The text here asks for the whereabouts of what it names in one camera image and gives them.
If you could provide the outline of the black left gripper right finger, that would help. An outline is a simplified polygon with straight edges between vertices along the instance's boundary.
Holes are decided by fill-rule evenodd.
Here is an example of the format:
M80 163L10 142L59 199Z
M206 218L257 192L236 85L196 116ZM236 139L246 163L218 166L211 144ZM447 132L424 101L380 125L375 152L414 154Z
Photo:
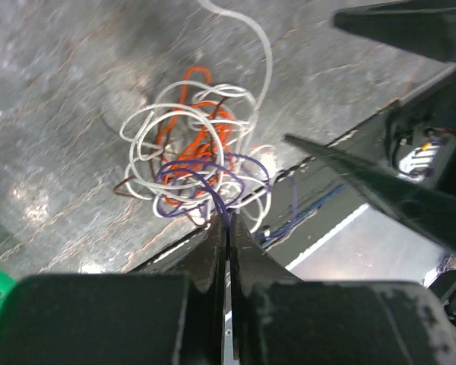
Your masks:
M456 364L437 297L410 281L302 281L230 224L234 354L242 364Z

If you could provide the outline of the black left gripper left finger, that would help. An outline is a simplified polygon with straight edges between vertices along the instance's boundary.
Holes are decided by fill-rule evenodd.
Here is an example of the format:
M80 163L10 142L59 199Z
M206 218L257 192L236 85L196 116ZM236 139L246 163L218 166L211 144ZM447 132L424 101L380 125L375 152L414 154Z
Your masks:
M156 274L49 274L19 281L0 311L0 364L220 364L221 218Z

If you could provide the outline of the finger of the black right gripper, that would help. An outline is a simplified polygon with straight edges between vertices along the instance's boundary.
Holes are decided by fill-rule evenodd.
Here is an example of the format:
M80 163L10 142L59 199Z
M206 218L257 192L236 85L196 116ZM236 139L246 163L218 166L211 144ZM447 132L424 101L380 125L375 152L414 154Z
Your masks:
M440 62L456 62L456 1L401 1L344 8L333 25Z
M291 134L284 140L339 173L372 207L456 254L456 196L399 179L345 151Z

